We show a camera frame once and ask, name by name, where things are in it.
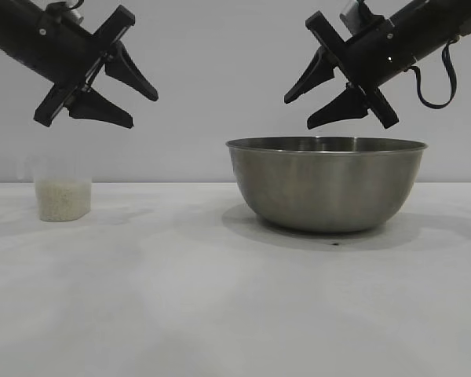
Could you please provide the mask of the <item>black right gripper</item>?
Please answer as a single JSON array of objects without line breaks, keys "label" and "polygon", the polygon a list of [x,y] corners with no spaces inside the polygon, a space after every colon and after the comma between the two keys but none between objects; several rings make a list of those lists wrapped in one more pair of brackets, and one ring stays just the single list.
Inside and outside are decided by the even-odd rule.
[{"label": "black right gripper", "polygon": [[336,65],[348,80],[346,88],[309,116],[309,130],[329,123],[362,119],[368,112],[373,112],[386,129],[397,124],[399,118],[379,87],[416,61],[407,46],[411,15],[410,10],[400,10],[387,19],[380,17],[345,41],[326,17],[316,12],[305,21],[305,26],[322,47],[284,95],[284,103],[296,101],[302,94],[333,79]]}]

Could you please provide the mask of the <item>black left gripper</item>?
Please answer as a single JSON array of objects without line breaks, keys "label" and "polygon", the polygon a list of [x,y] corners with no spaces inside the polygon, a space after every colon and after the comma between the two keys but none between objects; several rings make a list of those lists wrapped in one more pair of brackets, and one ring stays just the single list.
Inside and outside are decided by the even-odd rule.
[{"label": "black left gripper", "polygon": [[105,74],[149,99],[157,101],[157,89],[142,75],[121,37],[135,25],[135,16],[120,5],[90,33],[68,19],[68,10],[40,9],[31,1],[8,1],[14,30],[14,58],[48,79],[52,88],[35,110],[34,120],[51,126],[63,108],[73,119],[134,127],[133,117],[92,88],[104,65]]}]

